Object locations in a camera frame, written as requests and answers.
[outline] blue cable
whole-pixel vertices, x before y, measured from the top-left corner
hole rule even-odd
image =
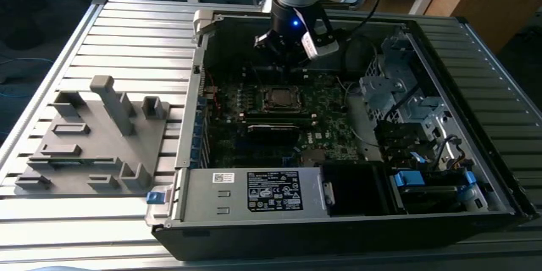
[[[0,93],[0,96],[3,96],[4,98],[30,98],[31,95],[6,95],[3,93]]]
[[[50,59],[47,59],[47,58],[42,58],[42,57],[22,57],[22,58],[12,58],[12,59],[10,59],[10,60],[2,62],[0,65],[3,65],[3,64],[6,64],[6,63],[15,62],[16,60],[40,60],[40,61],[48,62],[48,63],[51,63],[51,64],[55,63],[52,60],[50,60]]]

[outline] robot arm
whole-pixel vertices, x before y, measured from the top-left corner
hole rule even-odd
[[[323,27],[317,27],[317,20]],[[337,31],[319,0],[273,0],[271,29],[255,46],[267,51],[273,64],[286,68],[338,51]]]

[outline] barcode sticker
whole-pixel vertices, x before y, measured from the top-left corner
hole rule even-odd
[[[234,183],[235,173],[212,173],[212,183]]]

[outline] green circuit board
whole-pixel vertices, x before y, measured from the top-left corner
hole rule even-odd
[[[345,90],[337,77],[333,74],[309,75],[310,84],[289,87],[291,89],[289,92],[298,93],[299,105],[295,103],[295,106],[285,107],[281,111],[307,117],[317,115],[317,124],[301,128],[295,144],[287,146],[262,145],[245,149],[241,144],[242,130],[249,125],[241,124],[241,114],[273,112],[273,109],[266,110],[270,103],[266,100],[266,92],[270,88],[285,88],[285,85],[245,83],[219,85],[216,99],[222,101],[220,112],[215,111],[210,127],[214,138],[211,149],[214,168],[309,166],[310,155],[317,155],[318,161],[322,161],[323,157],[347,161],[361,159],[345,109]]]

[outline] metal frame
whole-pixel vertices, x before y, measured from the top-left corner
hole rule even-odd
[[[518,94],[520,94],[520,99],[533,109],[533,113],[538,117],[538,123],[542,126],[542,111],[538,109],[537,105],[534,105],[534,102],[532,101],[528,94],[524,92],[524,89],[520,87],[520,84],[514,81],[509,71],[502,66],[495,55],[491,53],[490,48],[487,47],[487,45],[482,41],[481,37],[478,36],[477,32],[474,31],[473,26],[470,26],[470,24],[465,24],[465,28],[467,29],[470,36],[474,38],[474,41],[481,45],[483,51],[486,52],[487,57],[489,57],[487,59],[491,62],[493,69],[497,70],[498,73],[502,75],[502,77],[510,82],[516,92],[518,92]]]
[[[192,29],[194,12],[206,8],[255,11],[253,6],[187,5],[168,1],[108,0],[106,4],[91,5],[0,150],[0,262],[7,263],[2,265],[2,270],[28,270],[52,265],[108,270],[212,267],[238,270],[241,267],[337,267],[366,263],[387,264],[382,265],[385,269],[391,263],[410,266],[407,262],[414,259],[417,262],[411,266],[418,268],[422,262],[431,264],[430,260],[450,260],[446,265],[454,264],[457,270],[458,267],[471,267],[473,260],[466,259],[473,257],[493,258],[483,261],[485,266],[493,263],[502,267],[512,265],[512,262],[526,261],[505,256],[542,255],[542,221],[537,220],[509,232],[481,234],[445,249],[370,253],[363,256],[187,263],[175,260],[154,239],[151,228],[143,220],[147,211],[143,198],[19,200],[14,197],[16,175],[27,168],[26,155],[38,149],[40,137],[56,115],[55,109],[47,106],[55,90],[86,88],[95,73],[120,76],[123,79],[115,82],[120,89],[115,88],[127,90],[131,100],[146,95],[142,93],[142,81],[146,80],[146,92],[152,92],[163,101],[174,104],[156,168],[159,175],[154,177],[155,185],[172,183],[184,116],[182,106],[187,88],[183,84],[188,81],[191,67],[191,55],[187,53],[195,48],[195,45],[188,44],[191,40],[182,36],[187,35],[183,30]],[[330,16],[362,18],[366,15],[353,11],[331,11]],[[501,68],[494,67],[491,53],[466,25],[454,18],[391,14],[377,16],[418,22],[497,149],[505,151],[505,161],[533,203],[542,206],[542,145],[537,146],[542,139],[541,128],[537,127],[540,119],[530,100],[521,98],[521,91],[502,76]],[[123,32],[126,27],[134,31]],[[104,37],[107,32],[115,33],[123,40]],[[100,36],[102,44],[90,44]],[[175,49],[179,49],[176,55],[164,53]],[[151,51],[159,54],[154,61],[142,60]],[[111,52],[123,55],[108,58]],[[127,60],[126,57],[138,57],[138,60]],[[83,92],[83,96],[91,98],[92,94]]]

